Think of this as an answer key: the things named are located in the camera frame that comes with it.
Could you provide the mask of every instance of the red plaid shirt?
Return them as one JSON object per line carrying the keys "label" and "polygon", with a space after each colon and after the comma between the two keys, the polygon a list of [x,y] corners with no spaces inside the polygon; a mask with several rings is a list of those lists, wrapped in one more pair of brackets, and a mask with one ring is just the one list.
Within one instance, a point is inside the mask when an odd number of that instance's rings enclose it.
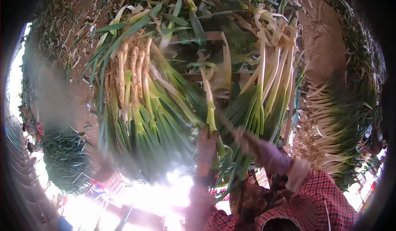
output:
{"label": "red plaid shirt", "polygon": [[[200,210],[186,216],[186,230],[233,231],[242,221],[238,215],[227,215],[214,206],[194,204],[191,208]],[[269,220],[277,218],[291,220],[302,231],[330,230],[329,225],[334,231],[351,229],[358,213],[325,171],[314,174],[311,170],[289,203],[255,218],[256,230],[261,231]]]}

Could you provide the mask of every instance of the dirt ground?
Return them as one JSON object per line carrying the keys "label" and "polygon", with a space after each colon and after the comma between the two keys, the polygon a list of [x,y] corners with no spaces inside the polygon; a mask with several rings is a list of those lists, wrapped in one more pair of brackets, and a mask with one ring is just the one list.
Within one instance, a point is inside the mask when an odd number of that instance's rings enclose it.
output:
{"label": "dirt ground", "polygon": [[347,67],[345,45],[337,13],[323,0],[303,0],[298,21],[303,25],[302,46],[306,77],[314,84],[326,81],[334,70]]}

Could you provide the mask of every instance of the hand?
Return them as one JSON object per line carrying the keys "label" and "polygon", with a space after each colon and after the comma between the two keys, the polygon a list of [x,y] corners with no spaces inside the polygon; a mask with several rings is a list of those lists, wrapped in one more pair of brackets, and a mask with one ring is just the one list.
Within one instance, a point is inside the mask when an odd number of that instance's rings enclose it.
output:
{"label": "hand", "polygon": [[287,154],[282,154],[273,144],[257,138],[250,132],[237,129],[233,132],[235,142],[241,145],[243,153],[253,154],[255,164],[265,170],[279,175],[285,175],[291,168],[292,160]]}
{"label": "hand", "polygon": [[211,163],[212,157],[216,152],[216,142],[219,139],[219,133],[217,131],[209,137],[209,128],[205,126],[198,134],[197,149],[198,158],[197,162]]}

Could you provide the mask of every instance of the purple glove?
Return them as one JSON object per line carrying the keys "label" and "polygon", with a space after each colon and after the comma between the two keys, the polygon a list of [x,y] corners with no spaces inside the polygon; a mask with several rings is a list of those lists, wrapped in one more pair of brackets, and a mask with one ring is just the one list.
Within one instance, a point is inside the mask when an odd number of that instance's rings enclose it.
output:
{"label": "purple glove", "polygon": [[263,166],[266,171],[279,175],[285,175],[291,168],[290,156],[280,152],[274,144],[241,129],[235,130],[233,135],[243,153],[253,154],[256,166]]}

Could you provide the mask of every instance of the bunch of green onions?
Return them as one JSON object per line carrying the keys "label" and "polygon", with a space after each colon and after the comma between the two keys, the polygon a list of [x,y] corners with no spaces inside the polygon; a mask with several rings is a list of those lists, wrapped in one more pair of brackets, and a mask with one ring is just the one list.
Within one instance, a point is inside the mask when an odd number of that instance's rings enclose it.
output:
{"label": "bunch of green onions", "polygon": [[346,173],[353,177],[350,172],[359,165],[359,99],[349,93],[340,74],[334,72],[321,87],[312,86],[306,96],[309,116],[315,122],[313,146],[319,149],[322,169],[335,179]]}
{"label": "bunch of green onions", "polygon": [[[231,122],[277,141],[292,94],[297,37],[296,19],[292,18],[299,7],[291,0],[131,1],[136,1],[134,6],[120,9],[109,26],[93,31],[101,36],[81,74],[92,70],[99,106],[99,147],[110,152],[115,165],[132,178],[154,184],[177,167],[185,167],[186,172],[191,169],[195,152],[191,130],[202,127],[206,119],[210,132],[219,130],[221,134],[212,160],[212,167],[220,169],[218,184],[232,182],[237,173],[245,174],[252,157],[242,155],[217,122],[212,91],[228,93],[229,106],[224,112]],[[222,17],[226,22],[214,22]],[[222,31],[222,56],[211,51],[216,44],[208,42],[205,31]],[[172,34],[184,52],[197,55],[198,59],[186,65],[199,67],[204,91],[192,86],[174,67],[175,62],[185,62],[183,55],[166,58],[168,45],[175,39]],[[149,37],[152,58],[146,46]],[[132,44],[144,41],[144,49],[125,48],[131,38],[135,40]],[[141,65],[142,51],[146,60]],[[128,58],[132,63],[125,63]],[[231,76],[242,67],[254,73],[238,89]],[[220,84],[212,77],[214,72],[221,76]]]}
{"label": "bunch of green onions", "polygon": [[88,186],[91,175],[84,139],[73,129],[46,130],[42,141],[48,180],[68,194],[79,195]]}

